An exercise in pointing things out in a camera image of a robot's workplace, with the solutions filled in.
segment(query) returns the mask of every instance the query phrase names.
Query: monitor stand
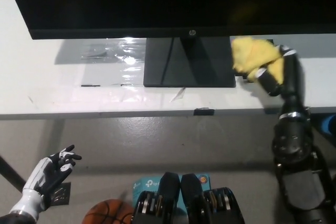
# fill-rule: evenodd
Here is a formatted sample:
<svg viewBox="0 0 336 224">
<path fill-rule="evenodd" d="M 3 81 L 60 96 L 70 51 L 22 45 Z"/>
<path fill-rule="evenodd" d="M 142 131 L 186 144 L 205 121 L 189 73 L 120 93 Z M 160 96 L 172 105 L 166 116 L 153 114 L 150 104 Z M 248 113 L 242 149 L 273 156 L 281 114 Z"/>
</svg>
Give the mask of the monitor stand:
<svg viewBox="0 0 336 224">
<path fill-rule="evenodd" d="M 234 88 L 229 37 L 148 38 L 145 87 Z"/>
</svg>

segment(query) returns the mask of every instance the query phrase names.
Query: gray floor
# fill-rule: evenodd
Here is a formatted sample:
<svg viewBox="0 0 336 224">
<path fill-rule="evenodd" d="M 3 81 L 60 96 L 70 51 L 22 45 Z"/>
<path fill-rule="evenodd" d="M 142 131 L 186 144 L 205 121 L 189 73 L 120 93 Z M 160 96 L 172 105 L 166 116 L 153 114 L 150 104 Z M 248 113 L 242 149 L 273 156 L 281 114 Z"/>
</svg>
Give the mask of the gray floor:
<svg viewBox="0 0 336 224">
<path fill-rule="evenodd" d="M 81 223 L 97 202 L 131 201 L 135 180 L 168 170 L 208 172 L 213 188 L 230 187 L 247 224 L 292 223 L 272 173 L 275 122 L 273 115 L 1 121 L 0 150 L 25 179 L 42 157 L 70 144 L 83 156 L 68 179 L 70 205 L 50 208 L 39 223 Z M 336 150 L 317 135 L 316 143 L 334 168 Z M 4 215 L 20 194 L 3 178 L 0 187 Z"/>
</svg>

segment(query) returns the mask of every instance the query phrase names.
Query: yellow sponge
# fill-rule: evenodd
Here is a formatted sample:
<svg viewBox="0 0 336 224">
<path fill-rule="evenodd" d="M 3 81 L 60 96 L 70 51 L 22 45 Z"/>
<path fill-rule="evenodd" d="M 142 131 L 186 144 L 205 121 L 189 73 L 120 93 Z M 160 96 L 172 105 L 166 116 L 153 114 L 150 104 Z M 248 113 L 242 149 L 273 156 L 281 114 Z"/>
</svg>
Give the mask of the yellow sponge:
<svg viewBox="0 0 336 224">
<path fill-rule="evenodd" d="M 264 64 L 270 63 L 268 71 L 279 84 L 283 83 L 284 61 L 279 50 L 264 39 L 251 37 L 236 38 L 232 41 L 233 68 L 237 72 L 248 74 L 247 78 L 255 81 L 256 71 Z"/>
</svg>

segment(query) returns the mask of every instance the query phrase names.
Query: orange ball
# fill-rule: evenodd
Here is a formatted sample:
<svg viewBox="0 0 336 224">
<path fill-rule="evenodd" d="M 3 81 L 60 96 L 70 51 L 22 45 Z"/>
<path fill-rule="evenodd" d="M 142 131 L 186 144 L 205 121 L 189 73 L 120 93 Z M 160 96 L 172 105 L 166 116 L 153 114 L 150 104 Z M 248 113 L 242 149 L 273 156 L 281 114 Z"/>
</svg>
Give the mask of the orange ball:
<svg viewBox="0 0 336 224">
<path fill-rule="evenodd" d="M 119 199 L 102 201 L 85 215 L 82 224 L 130 224 L 134 208 Z"/>
</svg>

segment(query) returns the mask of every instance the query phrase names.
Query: desk leg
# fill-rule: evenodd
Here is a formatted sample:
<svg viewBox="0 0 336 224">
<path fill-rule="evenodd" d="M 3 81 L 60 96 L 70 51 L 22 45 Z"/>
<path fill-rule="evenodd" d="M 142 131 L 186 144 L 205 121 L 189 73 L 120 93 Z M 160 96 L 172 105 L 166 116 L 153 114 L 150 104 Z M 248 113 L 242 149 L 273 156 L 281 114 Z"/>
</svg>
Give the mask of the desk leg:
<svg viewBox="0 0 336 224">
<path fill-rule="evenodd" d="M 0 174 L 21 193 L 25 180 L 0 156 Z"/>
</svg>

